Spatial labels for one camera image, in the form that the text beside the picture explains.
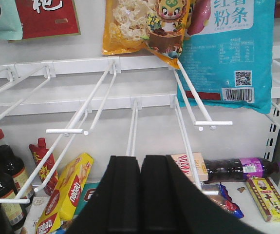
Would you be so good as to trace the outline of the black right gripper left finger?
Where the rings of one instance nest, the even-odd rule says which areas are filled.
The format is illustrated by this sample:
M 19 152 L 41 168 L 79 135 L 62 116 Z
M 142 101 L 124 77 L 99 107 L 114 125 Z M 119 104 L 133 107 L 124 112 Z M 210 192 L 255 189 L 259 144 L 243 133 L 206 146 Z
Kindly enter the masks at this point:
M 138 161 L 132 156 L 111 156 L 103 177 L 68 234 L 139 233 Z

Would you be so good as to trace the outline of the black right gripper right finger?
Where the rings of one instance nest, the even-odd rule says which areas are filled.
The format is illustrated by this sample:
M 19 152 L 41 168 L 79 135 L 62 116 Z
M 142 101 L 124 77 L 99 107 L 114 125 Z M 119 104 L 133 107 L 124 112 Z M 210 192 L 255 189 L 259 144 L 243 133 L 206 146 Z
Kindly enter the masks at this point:
M 205 196 L 169 156 L 147 155 L 141 168 L 144 234 L 246 234 L 248 226 Z

